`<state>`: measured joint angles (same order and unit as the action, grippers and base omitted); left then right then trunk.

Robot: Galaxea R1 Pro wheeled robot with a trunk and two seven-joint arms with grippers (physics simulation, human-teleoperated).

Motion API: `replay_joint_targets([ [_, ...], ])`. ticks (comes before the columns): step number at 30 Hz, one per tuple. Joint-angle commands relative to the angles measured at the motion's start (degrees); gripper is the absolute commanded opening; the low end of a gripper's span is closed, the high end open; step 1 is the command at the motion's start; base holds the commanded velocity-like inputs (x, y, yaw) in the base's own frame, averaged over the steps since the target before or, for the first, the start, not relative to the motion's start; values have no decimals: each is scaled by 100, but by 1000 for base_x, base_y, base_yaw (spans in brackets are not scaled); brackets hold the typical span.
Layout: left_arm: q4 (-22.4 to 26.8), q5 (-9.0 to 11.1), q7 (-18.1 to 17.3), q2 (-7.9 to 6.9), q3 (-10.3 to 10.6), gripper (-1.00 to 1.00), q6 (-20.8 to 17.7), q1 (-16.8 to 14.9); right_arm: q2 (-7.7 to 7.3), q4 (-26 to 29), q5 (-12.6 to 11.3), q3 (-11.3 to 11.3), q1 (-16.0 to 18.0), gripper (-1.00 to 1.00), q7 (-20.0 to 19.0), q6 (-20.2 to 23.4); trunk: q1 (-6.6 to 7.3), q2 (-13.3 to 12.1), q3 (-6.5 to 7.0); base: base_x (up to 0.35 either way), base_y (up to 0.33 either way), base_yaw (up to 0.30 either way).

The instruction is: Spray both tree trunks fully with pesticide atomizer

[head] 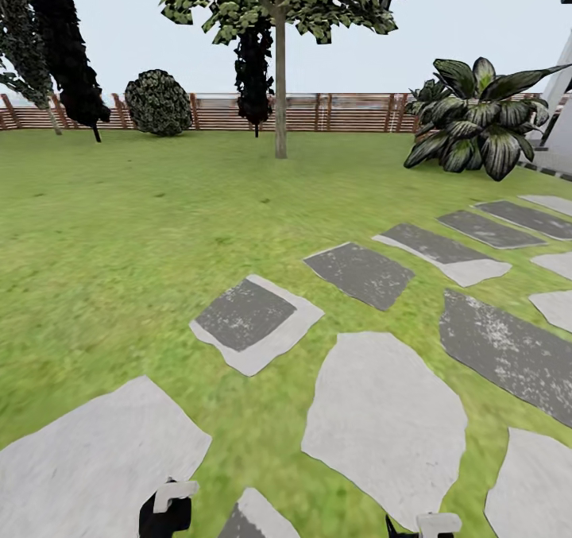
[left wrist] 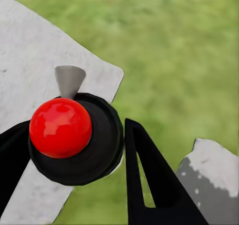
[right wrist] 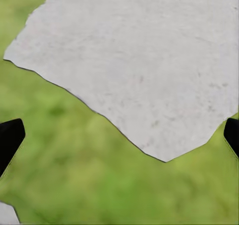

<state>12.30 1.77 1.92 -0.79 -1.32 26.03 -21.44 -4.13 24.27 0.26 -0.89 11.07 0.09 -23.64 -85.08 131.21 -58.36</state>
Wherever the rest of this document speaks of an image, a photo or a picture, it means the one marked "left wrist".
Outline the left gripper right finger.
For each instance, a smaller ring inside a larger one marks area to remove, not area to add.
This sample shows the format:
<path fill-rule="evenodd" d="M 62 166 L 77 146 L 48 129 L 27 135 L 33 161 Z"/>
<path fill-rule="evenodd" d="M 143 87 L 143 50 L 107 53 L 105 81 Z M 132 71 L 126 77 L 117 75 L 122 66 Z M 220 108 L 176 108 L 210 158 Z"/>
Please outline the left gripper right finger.
<path fill-rule="evenodd" d="M 124 148 L 129 225 L 209 225 L 143 126 L 128 118 Z M 155 209 L 144 205 L 137 153 Z"/>

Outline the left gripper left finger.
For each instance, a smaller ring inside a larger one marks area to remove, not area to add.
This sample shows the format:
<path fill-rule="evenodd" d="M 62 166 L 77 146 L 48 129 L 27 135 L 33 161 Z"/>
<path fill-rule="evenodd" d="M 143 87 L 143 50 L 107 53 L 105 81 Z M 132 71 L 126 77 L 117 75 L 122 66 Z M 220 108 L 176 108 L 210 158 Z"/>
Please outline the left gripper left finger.
<path fill-rule="evenodd" d="M 0 134 L 0 217 L 30 161 L 29 124 L 19 123 Z"/>

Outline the pesticide atomizer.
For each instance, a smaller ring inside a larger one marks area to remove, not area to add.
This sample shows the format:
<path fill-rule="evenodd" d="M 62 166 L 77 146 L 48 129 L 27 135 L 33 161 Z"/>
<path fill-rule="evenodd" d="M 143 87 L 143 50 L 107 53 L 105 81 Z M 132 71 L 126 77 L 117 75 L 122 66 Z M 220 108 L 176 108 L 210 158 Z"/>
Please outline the pesticide atomizer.
<path fill-rule="evenodd" d="M 102 97 L 78 93 L 86 73 L 76 66 L 54 70 L 60 97 L 39 106 L 29 124 L 28 147 L 36 169 L 49 180 L 87 185 L 113 174 L 124 157 L 124 129 Z"/>

